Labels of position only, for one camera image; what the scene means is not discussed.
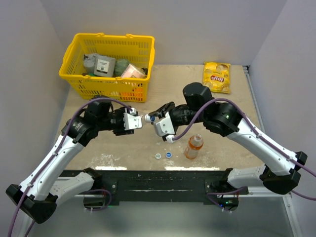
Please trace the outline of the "blue Pocari Sweat cap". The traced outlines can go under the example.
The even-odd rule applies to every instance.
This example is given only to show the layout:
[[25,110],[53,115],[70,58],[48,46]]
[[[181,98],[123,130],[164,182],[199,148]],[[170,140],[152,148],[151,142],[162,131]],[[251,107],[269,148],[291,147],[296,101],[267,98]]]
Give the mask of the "blue Pocari Sweat cap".
[[153,123],[156,120],[155,116],[150,116],[149,114],[146,114],[144,116],[144,121],[147,123]]

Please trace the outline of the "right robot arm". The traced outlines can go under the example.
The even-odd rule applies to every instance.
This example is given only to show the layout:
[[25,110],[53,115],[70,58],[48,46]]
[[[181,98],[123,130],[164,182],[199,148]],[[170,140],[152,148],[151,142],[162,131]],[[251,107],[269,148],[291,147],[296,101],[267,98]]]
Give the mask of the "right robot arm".
[[199,82],[186,85],[183,95],[185,104],[169,102],[145,115],[159,137],[174,143],[181,138],[176,134],[178,127],[190,129],[201,122],[208,131],[240,144],[263,162],[253,168],[228,168],[214,190],[231,194],[238,188],[263,186],[284,195],[298,186],[299,169],[307,160],[304,152],[284,148],[258,129],[236,104],[213,98],[210,89]]

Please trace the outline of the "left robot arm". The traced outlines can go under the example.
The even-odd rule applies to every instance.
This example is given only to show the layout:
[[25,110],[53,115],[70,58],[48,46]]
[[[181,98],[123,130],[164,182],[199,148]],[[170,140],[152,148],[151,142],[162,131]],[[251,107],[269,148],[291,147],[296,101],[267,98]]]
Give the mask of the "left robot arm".
[[73,196],[102,189],[101,175],[86,168],[65,185],[55,182],[69,162],[100,131],[111,131],[116,136],[131,135],[141,128],[142,122],[135,108],[107,96],[95,96],[82,105],[67,121],[56,143],[37,166],[20,184],[11,184],[6,194],[16,205],[12,220],[22,210],[33,222],[42,224],[58,206]]

